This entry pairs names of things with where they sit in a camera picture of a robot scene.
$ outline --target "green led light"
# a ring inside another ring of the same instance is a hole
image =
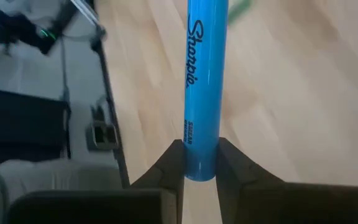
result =
[[[51,36],[51,38],[53,38],[54,40],[56,40],[56,36],[53,33],[49,33],[49,35]]]
[[[46,36],[46,37],[51,37],[53,40],[56,40],[56,36],[51,33],[51,32],[48,32],[48,31],[45,31],[45,30],[41,30],[41,32]]]
[[[45,32],[44,30],[41,30],[41,32],[47,37],[48,36],[48,33]]]

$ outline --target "sharpie logo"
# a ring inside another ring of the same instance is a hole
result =
[[[185,120],[185,134],[183,142],[193,144],[193,122]]]
[[[197,66],[197,58],[196,58],[196,45],[197,43],[203,42],[204,36],[204,25],[201,20],[197,20],[193,28],[190,27],[190,14],[188,16],[188,38],[187,38],[187,62],[186,62],[186,88],[190,85],[193,85],[195,81],[197,81],[197,77],[195,75]]]

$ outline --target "black cable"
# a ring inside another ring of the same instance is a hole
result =
[[[82,35],[82,36],[77,36],[77,37],[73,37],[73,36],[63,34],[63,36],[66,39],[70,39],[72,41],[78,41],[78,42],[89,41],[89,40],[91,40],[93,38],[93,34]]]
[[[68,88],[67,82],[67,64],[66,64],[66,48],[64,39],[61,39],[62,43],[62,74],[63,74],[63,94],[62,100],[67,104],[67,117],[65,122],[66,127],[66,147],[67,147],[67,157],[71,159],[71,147],[70,147],[70,118],[71,118],[71,107],[70,107],[70,89]]]

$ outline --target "blue highlighter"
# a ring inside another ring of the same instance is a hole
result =
[[[215,176],[228,0],[188,0],[185,70],[186,177]]]

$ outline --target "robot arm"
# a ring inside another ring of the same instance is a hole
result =
[[[0,44],[9,45],[19,40],[40,49],[47,55],[56,41],[63,37],[64,30],[78,11],[95,26],[95,34],[90,40],[91,47],[95,50],[106,32],[100,25],[96,13],[84,0],[71,0],[63,4],[56,19],[47,29],[38,28],[23,14],[10,16],[0,10]]]

